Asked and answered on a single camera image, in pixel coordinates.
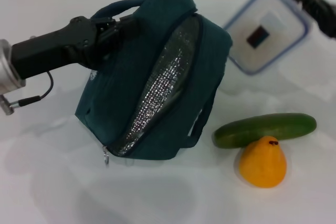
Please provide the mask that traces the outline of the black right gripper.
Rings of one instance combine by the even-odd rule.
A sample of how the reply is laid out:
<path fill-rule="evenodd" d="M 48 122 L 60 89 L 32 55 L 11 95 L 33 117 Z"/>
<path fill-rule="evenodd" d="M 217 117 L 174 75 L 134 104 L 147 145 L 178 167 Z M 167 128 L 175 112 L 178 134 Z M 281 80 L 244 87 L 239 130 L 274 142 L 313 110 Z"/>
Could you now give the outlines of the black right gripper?
<path fill-rule="evenodd" d="M 335 39 L 335 5 L 326 0 L 294 0 L 302 2 L 304 9 L 318 24 L 320 31 L 327 37 Z"/>

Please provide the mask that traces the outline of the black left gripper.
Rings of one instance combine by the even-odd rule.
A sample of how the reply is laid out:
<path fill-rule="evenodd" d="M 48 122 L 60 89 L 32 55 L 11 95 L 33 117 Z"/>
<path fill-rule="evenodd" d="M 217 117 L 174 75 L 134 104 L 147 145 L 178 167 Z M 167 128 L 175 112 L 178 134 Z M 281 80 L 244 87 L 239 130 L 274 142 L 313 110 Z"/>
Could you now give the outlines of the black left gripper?
<path fill-rule="evenodd" d="M 124 40 L 122 27 L 137 25 L 131 15 L 119 20 L 78 16 L 60 30 L 14 44 L 11 62 L 22 79 L 73 63 L 98 69 L 120 49 Z"/>

